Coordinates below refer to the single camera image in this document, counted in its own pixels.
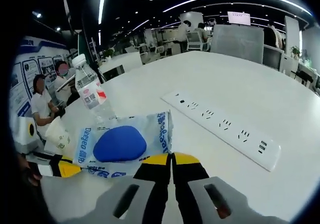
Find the yellow and black object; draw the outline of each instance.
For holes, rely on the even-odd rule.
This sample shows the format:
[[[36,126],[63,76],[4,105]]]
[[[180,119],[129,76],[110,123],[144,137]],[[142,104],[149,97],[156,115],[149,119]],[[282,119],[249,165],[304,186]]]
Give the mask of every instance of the yellow and black object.
[[[171,157],[169,153],[151,156],[144,160],[135,173],[135,179],[155,182],[147,201],[142,224],[161,224],[168,200]]]
[[[69,178],[82,170],[81,167],[72,163],[72,159],[62,155],[33,152],[26,157],[31,170],[36,175]]]
[[[172,173],[183,223],[201,224],[200,211],[188,182],[209,178],[206,170],[194,156],[175,152],[172,154]]]

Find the plastic bag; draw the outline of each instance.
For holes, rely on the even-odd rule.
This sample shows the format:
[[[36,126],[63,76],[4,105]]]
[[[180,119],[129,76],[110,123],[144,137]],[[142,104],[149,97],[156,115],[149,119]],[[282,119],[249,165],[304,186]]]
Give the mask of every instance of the plastic bag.
[[[131,126],[136,128],[146,142],[145,152],[137,159],[118,162],[100,162],[93,153],[99,138],[107,131]],[[104,178],[134,175],[141,161],[150,156],[171,151],[173,123],[169,111],[147,116],[130,116],[106,120],[100,126],[88,126],[79,134],[73,163],[88,169],[89,173]]]

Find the ceiling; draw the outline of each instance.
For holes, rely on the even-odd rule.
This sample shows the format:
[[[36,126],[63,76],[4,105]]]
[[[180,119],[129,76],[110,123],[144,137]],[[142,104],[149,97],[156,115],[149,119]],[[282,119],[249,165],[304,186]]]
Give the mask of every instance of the ceiling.
[[[102,45],[106,45],[112,39],[113,42],[123,39],[135,27],[147,20],[149,21],[137,28],[132,34],[143,31],[144,28],[158,28],[176,23],[179,21],[179,15],[184,11],[201,12],[204,21],[215,18],[218,24],[228,24],[228,18],[221,17],[226,16],[228,11],[249,13],[251,17],[257,18],[252,19],[251,23],[254,21],[255,24],[260,25],[268,24],[267,21],[261,19],[284,24],[286,15],[296,18],[301,30],[313,26],[315,22],[311,15],[279,0],[197,0],[163,12],[185,1],[188,0],[105,0],[102,22],[98,25],[100,0],[67,0],[72,28],[74,30],[82,29],[82,11],[84,11],[83,18],[87,23],[85,27],[89,30],[88,33],[94,38],[98,38],[98,31],[101,30]],[[302,0],[288,1],[317,14],[318,10],[314,8],[317,6],[314,6],[309,0],[306,0],[307,2]],[[61,30],[70,29],[63,0],[40,0],[34,11],[42,14],[41,18],[34,17],[34,19],[53,30],[56,27],[60,27]],[[277,29],[282,30],[283,26],[280,24],[274,25]],[[36,33],[38,36],[40,35],[39,37],[46,38],[45,31],[39,33],[37,25],[39,23],[31,24],[29,33]]]

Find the bottle label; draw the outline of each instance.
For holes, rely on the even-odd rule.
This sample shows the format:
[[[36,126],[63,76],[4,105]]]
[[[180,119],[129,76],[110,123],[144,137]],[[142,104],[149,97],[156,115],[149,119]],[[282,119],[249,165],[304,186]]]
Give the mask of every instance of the bottle label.
[[[107,100],[107,95],[101,88],[98,78],[79,89],[78,93],[88,109],[95,108]]]

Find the white table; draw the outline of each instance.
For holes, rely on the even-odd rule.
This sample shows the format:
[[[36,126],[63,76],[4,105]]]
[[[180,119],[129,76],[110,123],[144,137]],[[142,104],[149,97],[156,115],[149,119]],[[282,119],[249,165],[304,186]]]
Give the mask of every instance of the white table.
[[[220,177],[246,195],[249,206],[265,216],[290,221],[319,184],[320,98],[278,71],[236,57],[192,51],[147,64],[102,86],[119,117],[171,109],[172,150],[197,157],[209,176]],[[275,170],[266,171],[160,99],[174,90],[241,115],[273,137],[281,145]],[[62,120],[77,134],[92,118],[77,100]],[[118,181],[80,173],[67,179],[43,178],[42,186],[49,210],[62,221],[93,210],[97,198]],[[182,223],[172,199],[163,223]]]
[[[131,71],[135,68],[140,68],[142,66],[140,54],[138,51],[125,53],[113,57],[111,60],[104,61],[99,67],[99,70],[102,74],[114,69],[123,66],[125,73]]]

